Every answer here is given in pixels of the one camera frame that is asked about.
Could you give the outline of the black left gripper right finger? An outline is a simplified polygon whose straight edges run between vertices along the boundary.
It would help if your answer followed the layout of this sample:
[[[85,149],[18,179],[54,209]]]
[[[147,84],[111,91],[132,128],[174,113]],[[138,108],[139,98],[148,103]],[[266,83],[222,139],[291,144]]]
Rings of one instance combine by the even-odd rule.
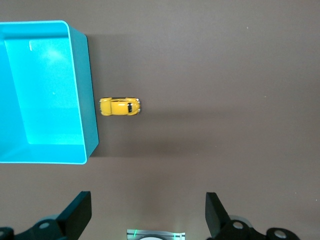
[[[205,220],[210,232],[210,240],[299,239],[292,231],[279,227],[271,227],[264,234],[258,232],[247,219],[229,215],[215,192],[206,193]]]

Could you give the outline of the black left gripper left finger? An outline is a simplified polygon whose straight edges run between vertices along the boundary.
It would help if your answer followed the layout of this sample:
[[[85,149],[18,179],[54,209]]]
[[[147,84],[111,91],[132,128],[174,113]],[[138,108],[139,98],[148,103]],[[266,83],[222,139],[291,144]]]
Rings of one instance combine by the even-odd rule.
[[[91,217],[91,192],[81,191],[56,217],[40,220],[19,234],[15,234],[11,227],[1,227],[0,238],[2,240],[77,240]]]

